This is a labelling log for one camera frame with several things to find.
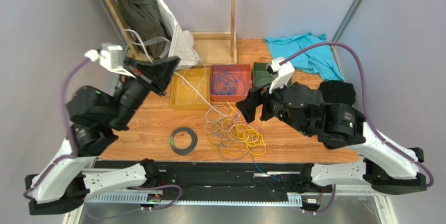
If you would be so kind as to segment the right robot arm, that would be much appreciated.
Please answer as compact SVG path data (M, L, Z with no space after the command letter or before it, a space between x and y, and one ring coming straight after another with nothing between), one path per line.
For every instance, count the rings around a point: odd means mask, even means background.
M259 106L262 121L275 117L305 136L316 136L328 149L347 148L360 156L350 163L303 165L296 182L299 193L319 192L337 184L368 185L388 195L428 188L426 176L419 171L422 149L398 147L373 130L351 105L327 103L320 90L299 83L275 90L268 85L253 87L236 103L246 122L254 121Z

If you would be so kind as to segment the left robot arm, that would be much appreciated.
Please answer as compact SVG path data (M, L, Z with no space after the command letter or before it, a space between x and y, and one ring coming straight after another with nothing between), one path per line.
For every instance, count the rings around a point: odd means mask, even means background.
M55 157L39 174L25 177L24 197L32 216L71 212L85 201L118 189L163 190L154 160L144 159L124 169L94 169L96 159L128 130L128 123L149 93L166 89L179 57L144 62L126 59L130 73L109 95L95 87L80 87L62 112L67 134Z

